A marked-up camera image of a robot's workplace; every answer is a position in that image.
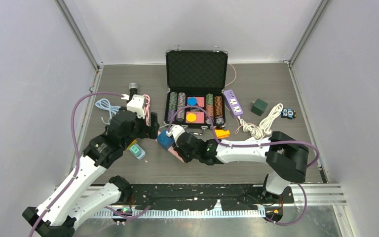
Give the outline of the teal small cube adapter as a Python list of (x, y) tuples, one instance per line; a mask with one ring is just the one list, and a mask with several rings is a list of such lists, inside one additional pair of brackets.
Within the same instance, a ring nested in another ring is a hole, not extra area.
[(141, 150), (138, 147), (133, 146), (130, 148), (130, 151), (133, 155), (135, 155), (137, 157), (140, 156), (140, 154), (141, 154)]

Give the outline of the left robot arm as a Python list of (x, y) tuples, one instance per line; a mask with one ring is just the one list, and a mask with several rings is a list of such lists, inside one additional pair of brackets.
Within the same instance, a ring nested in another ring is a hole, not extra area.
[(136, 112), (121, 109), (106, 125), (104, 133), (93, 138), (77, 160), (74, 170), (56, 191), (38, 207), (27, 207), (22, 216), (32, 226), (31, 232), (42, 237), (71, 237), (75, 230), (102, 208), (118, 202), (127, 204), (133, 188), (121, 176), (112, 177), (100, 190), (84, 200), (87, 188), (139, 138), (156, 139), (157, 113), (150, 123)]

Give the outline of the dark green cube adapter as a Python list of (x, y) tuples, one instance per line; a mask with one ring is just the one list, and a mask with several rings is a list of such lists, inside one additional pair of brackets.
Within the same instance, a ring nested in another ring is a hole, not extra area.
[(254, 114), (258, 116), (261, 116), (265, 112), (268, 106), (268, 103), (261, 99), (256, 99), (256, 101), (252, 101), (251, 104), (252, 104), (251, 112), (253, 112)]

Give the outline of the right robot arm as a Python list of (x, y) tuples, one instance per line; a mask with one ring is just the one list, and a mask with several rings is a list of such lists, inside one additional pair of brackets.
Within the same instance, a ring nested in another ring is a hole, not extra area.
[(256, 140), (230, 141), (209, 139), (203, 141), (185, 132), (171, 132), (176, 150), (184, 162), (193, 159), (206, 165), (231, 162), (266, 163), (272, 172), (264, 181), (262, 196), (267, 202), (276, 202), (291, 183), (303, 183), (306, 178), (309, 149), (282, 132)]

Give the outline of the blue cube socket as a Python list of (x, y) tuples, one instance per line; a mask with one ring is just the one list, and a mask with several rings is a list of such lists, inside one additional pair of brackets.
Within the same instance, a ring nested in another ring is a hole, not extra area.
[(175, 143), (172, 137), (168, 137), (166, 134), (166, 130), (160, 132), (157, 137), (158, 144), (165, 150), (169, 150), (172, 145)]

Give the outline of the yellow cube adapter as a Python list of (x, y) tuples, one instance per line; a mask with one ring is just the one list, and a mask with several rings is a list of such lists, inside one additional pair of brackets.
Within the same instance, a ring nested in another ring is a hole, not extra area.
[(137, 143), (137, 140), (133, 140), (130, 145), (126, 148), (127, 150), (130, 150), (130, 148)]

